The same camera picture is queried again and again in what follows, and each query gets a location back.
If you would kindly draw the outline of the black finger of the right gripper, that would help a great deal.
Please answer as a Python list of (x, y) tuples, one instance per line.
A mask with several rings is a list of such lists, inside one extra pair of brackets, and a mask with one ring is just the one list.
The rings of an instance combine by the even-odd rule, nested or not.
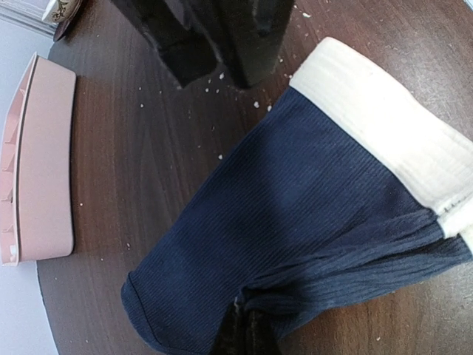
[(249, 89), (276, 65), (293, 1), (207, 1), (211, 68), (223, 65), (233, 83)]
[(213, 72), (217, 59), (204, 35), (186, 29), (165, 1), (115, 0), (181, 87)]

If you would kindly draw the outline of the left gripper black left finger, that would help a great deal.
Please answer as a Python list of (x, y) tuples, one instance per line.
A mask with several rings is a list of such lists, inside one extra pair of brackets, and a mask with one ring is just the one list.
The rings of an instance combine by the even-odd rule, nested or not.
[(242, 306), (231, 302), (220, 323), (210, 355), (245, 354), (245, 317)]

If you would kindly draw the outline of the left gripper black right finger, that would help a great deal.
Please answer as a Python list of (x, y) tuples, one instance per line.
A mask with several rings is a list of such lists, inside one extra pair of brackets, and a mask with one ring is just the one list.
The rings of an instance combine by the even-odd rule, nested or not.
[(266, 314), (250, 311), (245, 330), (245, 353), (248, 355), (281, 355)]

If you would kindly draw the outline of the pink divided organizer box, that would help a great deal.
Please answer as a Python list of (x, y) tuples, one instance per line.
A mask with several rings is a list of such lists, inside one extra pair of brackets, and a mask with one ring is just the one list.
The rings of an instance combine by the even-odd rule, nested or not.
[(1, 264), (65, 257), (74, 247), (71, 136), (76, 75), (34, 54), (1, 139)]

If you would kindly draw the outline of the navy and cream underwear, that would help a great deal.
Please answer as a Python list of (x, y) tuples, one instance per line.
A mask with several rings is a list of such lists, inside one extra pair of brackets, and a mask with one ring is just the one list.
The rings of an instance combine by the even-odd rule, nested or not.
[(276, 341), (472, 259), (472, 142), (324, 38), (121, 289), (164, 354), (210, 354), (231, 302)]

